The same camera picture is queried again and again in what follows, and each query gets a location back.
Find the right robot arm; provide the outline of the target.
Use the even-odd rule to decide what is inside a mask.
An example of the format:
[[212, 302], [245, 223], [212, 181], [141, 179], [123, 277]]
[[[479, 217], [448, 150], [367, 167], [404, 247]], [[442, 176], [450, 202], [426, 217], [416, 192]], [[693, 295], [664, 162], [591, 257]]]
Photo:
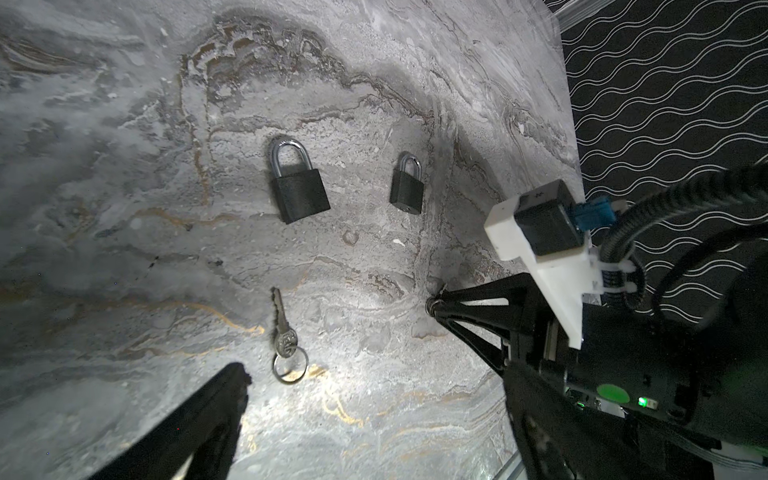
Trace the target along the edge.
[[528, 274], [445, 292], [428, 314], [502, 380], [532, 479], [709, 479], [767, 472], [767, 260], [702, 325], [586, 304], [579, 348], [550, 353]]

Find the silver key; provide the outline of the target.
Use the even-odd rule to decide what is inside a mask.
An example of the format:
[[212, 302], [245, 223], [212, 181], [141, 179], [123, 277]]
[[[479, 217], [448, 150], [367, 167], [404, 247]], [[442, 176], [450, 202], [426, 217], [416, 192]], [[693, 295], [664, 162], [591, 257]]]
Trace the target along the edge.
[[276, 311], [276, 333], [273, 338], [275, 355], [272, 373], [284, 385], [299, 383], [309, 367], [307, 352], [299, 345], [297, 332], [290, 326], [279, 288], [272, 289]]

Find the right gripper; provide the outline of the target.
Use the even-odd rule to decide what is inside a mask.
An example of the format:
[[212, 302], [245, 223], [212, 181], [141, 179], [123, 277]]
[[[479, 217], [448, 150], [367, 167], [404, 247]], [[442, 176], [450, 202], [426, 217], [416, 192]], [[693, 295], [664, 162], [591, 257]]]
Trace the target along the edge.
[[704, 439], [767, 448], [767, 303], [730, 299], [700, 329], [652, 331], [587, 306], [581, 349], [540, 362], [528, 273], [441, 290], [427, 314], [495, 373], [531, 479], [679, 479], [668, 445], [714, 462]]

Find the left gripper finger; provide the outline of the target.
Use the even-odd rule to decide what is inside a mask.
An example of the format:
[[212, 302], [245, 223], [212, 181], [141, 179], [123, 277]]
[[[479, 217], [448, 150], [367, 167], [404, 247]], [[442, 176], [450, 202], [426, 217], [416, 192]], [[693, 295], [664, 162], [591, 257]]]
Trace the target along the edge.
[[233, 463], [251, 377], [233, 362], [138, 442], [92, 475], [94, 479], [225, 479]]

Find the black padlock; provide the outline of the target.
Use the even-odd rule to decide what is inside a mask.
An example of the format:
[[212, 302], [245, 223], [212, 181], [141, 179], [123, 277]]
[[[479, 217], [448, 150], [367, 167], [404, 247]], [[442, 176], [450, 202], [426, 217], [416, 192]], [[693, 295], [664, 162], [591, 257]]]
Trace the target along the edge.
[[[279, 156], [286, 147], [298, 152], [304, 165], [301, 171], [283, 173]], [[274, 176], [271, 186], [285, 224], [331, 209], [320, 171], [313, 166], [306, 148], [298, 140], [287, 136], [275, 138], [270, 146], [270, 166]]]
[[412, 153], [403, 152], [393, 171], [389, 202], [405, 213], [420, 215], [423, 194], [421, 163]]

